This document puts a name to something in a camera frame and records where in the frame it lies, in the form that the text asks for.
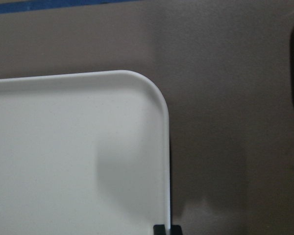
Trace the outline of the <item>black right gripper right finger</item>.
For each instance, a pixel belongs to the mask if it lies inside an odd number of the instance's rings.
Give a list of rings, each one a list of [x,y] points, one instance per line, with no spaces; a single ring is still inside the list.
[[[171,235],[182,235],[182,228],[180,225],[171,225]]]

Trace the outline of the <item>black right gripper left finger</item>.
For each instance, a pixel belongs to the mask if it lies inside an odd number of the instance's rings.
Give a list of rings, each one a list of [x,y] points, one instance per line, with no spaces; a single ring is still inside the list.
[[[154,225],[153,226],[154,235],[165,235],[165,226],[164,225]]]

